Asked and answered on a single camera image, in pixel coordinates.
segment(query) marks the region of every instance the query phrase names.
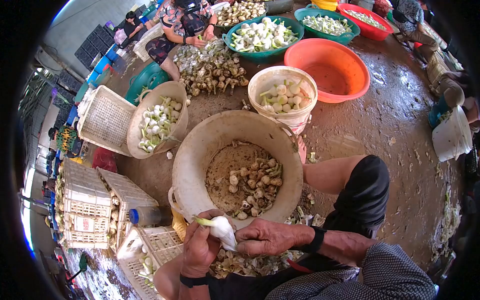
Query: wet concrete floor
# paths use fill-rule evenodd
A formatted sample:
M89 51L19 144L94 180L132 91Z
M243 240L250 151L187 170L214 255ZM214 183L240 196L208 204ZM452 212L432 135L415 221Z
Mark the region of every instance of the wet concrete floor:
M304 5L296 3L294 10ZM286 15L293 18L293 13ZM430 83L425 66L392 35L381 42L358 36L349 47L367 66L370 88L355 100L339 104L317 102L312 122L302 133L306 135L308 152L315 152L320 160L361 154L383 159L390 171L391 184L386 221L377 238L399 244L413 261L427 270L432 264L430 243L442 219L446 183L452 184L453 202L461 195L460 166L451 161L437 167L427 120L434 97L428 91ZM124 96L129 79L150 62L137 59L125 74L115 74L106 85ZM249 79L270 66L256 66L248 61L241 64ZM241 109L242 99L248 102L246 87L236 87L233 96L227 89L223 95L194 97L189 106L187 130L213 114ZM159 154L143 160L119 156L117 161L120 174L128 176L160 204L168 205L173 159L167 160L165 154ZM307 199L309 193L314 196L314 205ZM333 210L335 200L336 196L321 194L304 185L300 203L307 212L325 217ZM109 250L87 252L98 259L98 268L78 277L83 288L88 285L93 299L136 299ZM70 259L78 262L78 255Z

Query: plastic bottle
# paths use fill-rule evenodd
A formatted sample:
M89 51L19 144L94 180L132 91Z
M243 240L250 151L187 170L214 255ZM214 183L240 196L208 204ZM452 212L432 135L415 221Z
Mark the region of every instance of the plastic bottle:
M129 218L140 227L171 226L173 216L166 206L139 206L129 211Z

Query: wristband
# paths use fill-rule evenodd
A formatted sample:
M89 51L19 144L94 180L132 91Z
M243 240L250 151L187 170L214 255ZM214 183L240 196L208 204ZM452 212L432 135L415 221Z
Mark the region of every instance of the wristband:
M316 253L320 249L320 246L324 241L324 235L327 232L327 230L317 226L310 226L310 227L313 228L313 230L315 230L315 236L313 237L312 242L310 244L303 245L300 247L292 247L290 248L290 250L298 250L304 253Z
M205 285L208 285L209 277L210 277L210 274L208 273L205 274L205 277L200 277L200 278L190 278L180 274L180 282L183 283L188 288L193 288L194 286L205 286Z

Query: pink bag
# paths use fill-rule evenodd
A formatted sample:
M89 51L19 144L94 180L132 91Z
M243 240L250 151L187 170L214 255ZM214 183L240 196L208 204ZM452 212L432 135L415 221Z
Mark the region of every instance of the pink bag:
M123 30L123 28L117 30L115 36L113 37L113 40L117 45L121 45L125 39L127 39L127 34L125 33L125 30Z

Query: blue bottle cap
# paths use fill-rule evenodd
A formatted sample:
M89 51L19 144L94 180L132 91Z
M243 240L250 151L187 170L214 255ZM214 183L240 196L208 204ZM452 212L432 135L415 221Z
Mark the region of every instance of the blue bottle cap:
M132 222L134 224L138 224L138 211L136 209L132 208L128 212L128 218L130 218L130 222Z

